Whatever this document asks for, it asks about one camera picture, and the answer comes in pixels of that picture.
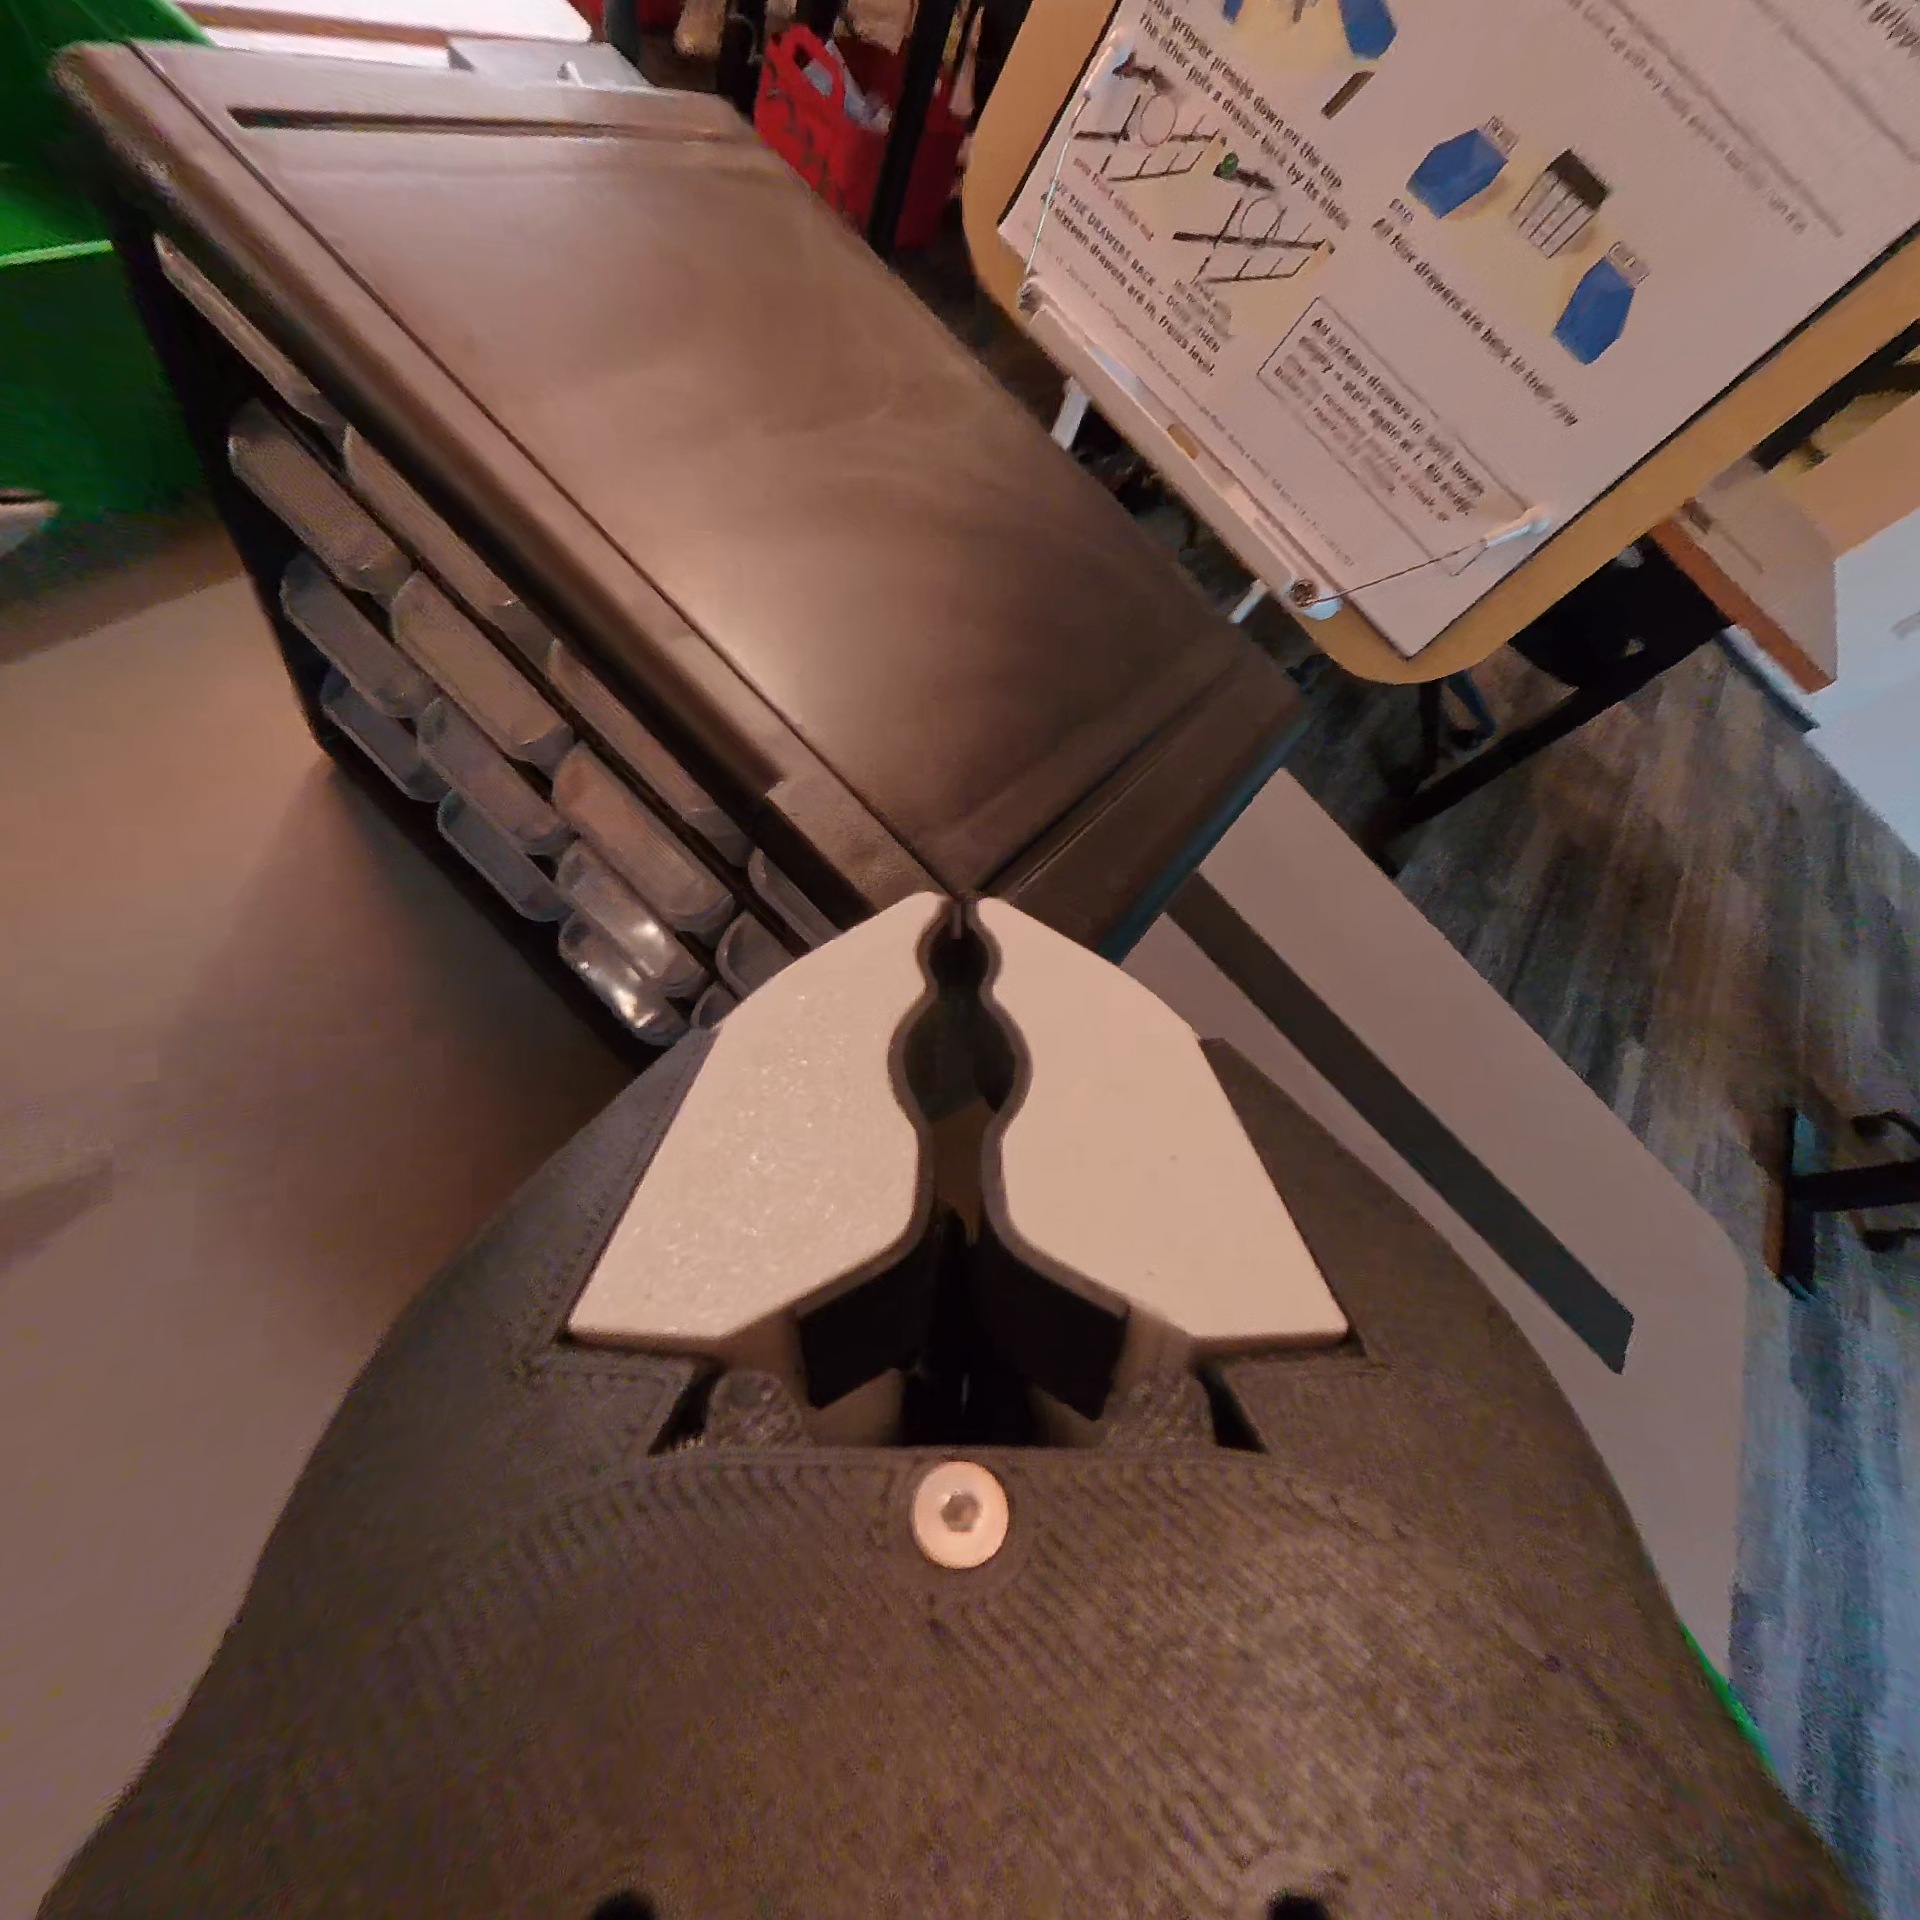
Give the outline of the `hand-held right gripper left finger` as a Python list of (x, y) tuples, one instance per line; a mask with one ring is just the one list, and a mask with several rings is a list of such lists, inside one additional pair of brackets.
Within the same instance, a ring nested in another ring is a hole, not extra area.
[(811, 1411), (899, 1376), (928, 1319), (928, 1123), (904, 1039), (936, 1000), (947, 896), (919, 893), (713, 1029), (566, 1334), (779, 1376)]

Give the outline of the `red basket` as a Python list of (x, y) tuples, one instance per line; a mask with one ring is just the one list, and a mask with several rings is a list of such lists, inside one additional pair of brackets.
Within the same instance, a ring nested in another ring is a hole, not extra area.
[[(760, 54), (752, 117), (760, 142), (862, 230), (873, 215), (903, 78), (903, 54), (863, 38), (820, 38), (800, 23), (779, 29)], [(953, 85), (939, 79), (900, 208), (900, 248), (923, 248), (936, 232), (966, 132), (953, 110)]]

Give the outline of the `black drawer cabinet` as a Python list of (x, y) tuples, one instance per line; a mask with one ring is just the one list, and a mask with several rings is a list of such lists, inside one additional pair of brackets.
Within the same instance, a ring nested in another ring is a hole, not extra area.
[[(51, 72), (270, 631), (156, 232), (835, 933), (933, 888), (1121, 958), (1283, 767), (1302, 696), (1271, 654), (725, 102), (160, 38)], [(447, 879), (623, 1065), (665, 1046)]]

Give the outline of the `black stand legs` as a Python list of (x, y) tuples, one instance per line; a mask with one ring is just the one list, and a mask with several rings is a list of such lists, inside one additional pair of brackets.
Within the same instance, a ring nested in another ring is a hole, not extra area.
[(1419, 685), (1419, 750), (1390, 776), (1364, 845), (1391, 872), (1417, 827), (1582, 731), (1727, 633), (1732, 620), (1649, 539), (1633, 541), (1534, 616), (1509, 648), (1565, 696), (1500, 729), (1472, 672)]

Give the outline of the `green plastic bin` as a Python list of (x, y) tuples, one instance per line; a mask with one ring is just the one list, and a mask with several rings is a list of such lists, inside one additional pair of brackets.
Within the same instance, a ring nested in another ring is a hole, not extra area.
[(166, 1), (1, 4), (1, 483), (70, 520), (175, 503), (201, 480), (53, 85), (80, 41), (203, 41)]

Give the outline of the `white sheet holder bar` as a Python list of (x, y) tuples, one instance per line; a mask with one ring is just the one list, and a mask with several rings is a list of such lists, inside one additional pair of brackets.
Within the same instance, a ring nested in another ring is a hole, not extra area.
[(1033, 344), (1065, 374), (1068, 393), (1051, 428), (1072, 448), (1087, 414), (1099, 414), (1119, 439), (1174, 488), (1192, 515), (1254, 574), (1254, 582), (1288, 603), (1291, 613), (1326, 621), (1358, 608), (1358, 597), (1424, 568), (1465, 568), (1509, 547), (1536, 547), (1555, 528), (1540, 504), (1488, 528), (1436, 560), (1415, 560), (1376, 581), (1347, 581), (1323, 565), (1247, 486), (1172, 415), (1139, 374), (1104, 352), (1057, 297), (1033, 273), (1022, 276), (1014, 317)]

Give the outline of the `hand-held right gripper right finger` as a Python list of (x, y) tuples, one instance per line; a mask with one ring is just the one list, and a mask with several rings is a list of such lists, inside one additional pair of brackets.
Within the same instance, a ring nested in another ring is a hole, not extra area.
[(1353, 1327), (1192, 1027), (1119, 967), (980, 901), (977, 1004), (1009, 1077), (980, 1151), (977, 1323), (1043, 1420), (1144, 1380), (1319, 1352)]

